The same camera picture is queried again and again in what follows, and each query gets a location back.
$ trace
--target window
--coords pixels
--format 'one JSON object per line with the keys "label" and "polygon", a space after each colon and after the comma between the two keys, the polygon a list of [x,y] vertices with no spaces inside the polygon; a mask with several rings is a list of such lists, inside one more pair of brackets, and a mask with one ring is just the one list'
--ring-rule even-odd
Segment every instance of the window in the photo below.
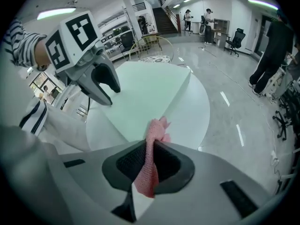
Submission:
{"label": "window", "polygon": [[58,93],[61,93],[62,90],[45,74],[40,73],[31,83],[30,88],[33,90],[34,94],[38,98],[42,98],[44,95],[44,86],[48,87],[49,93],[52,92],[52,90],[56,90],[52,96],[45,97],[48,103],[52,104],[54,99],[57,97]]}

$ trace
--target round white table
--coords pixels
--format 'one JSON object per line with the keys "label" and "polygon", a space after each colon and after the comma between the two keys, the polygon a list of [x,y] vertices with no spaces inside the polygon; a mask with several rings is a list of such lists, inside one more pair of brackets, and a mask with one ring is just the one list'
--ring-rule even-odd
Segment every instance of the round white table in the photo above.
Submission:
{"label": "round white table", "polygon": [[[93,101],[86,120],[90,148],[98,150],[128,143],[100,106]],[[166,132],[170,134],[172,143],[198,149],[209,125],[210,103],[205,88],[193,74],[186,91],[167,120],[171,124]]]}

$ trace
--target black pants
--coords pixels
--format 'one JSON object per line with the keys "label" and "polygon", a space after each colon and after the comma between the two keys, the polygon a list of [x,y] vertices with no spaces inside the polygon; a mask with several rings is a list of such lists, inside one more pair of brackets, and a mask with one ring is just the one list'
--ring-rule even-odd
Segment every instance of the black pants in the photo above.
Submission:
{"label": "black pants", "polygon": [[205,26],[204,42],[211,43],[211,26]]}
{"label": "black pants", "polygon": [[255,85],[254,91],[261,93],[266,87],[268,80],[277,72],[279,67],[280,65],[278,65],[278,63],[275,64],[270,58],[263,56],[257,70],[252,74],[249,80],[252,85]]}
{"label": "black pants", "polygon": [[191,31],[191,21],[186,21],[186,27],[184,28],[184,31],[188,28],[188,31]]}

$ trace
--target white sneaker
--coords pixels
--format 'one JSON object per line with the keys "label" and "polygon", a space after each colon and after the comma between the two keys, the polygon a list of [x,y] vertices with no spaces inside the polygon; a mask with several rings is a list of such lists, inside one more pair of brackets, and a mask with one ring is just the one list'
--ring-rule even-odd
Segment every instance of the white sneaker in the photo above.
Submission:
{"label": "white sneaker", "polygon": [[262,93],[257,93],[257,92],[255,92],[255,91],[254,91],[254,88],[252,89],[252,91],[253,91],[253,93],[254,93],[255,95],[257,95],[258,97],[261,97],[261,96],[262,96]]}
{"label": "white sneaker", "polygon": [[250,83],[250,81],[248,81],[248,85],[249,85],[250,88],[254,88],[254,87],[255,87],[255,85],[252,85],[252,84]]}

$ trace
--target machine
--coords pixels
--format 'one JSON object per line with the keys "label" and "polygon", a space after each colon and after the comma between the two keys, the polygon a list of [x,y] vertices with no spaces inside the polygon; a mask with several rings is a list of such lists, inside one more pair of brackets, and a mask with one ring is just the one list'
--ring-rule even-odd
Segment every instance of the machine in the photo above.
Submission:
{"label": "machine", "polygon": [[56,77],[66,86],[76,84],[94,101],[113,104],[100,83],[117,93],[120,83],[112,62],[104,54],[99,28],[90,12],[61,21],[47,37],[45,46]]}

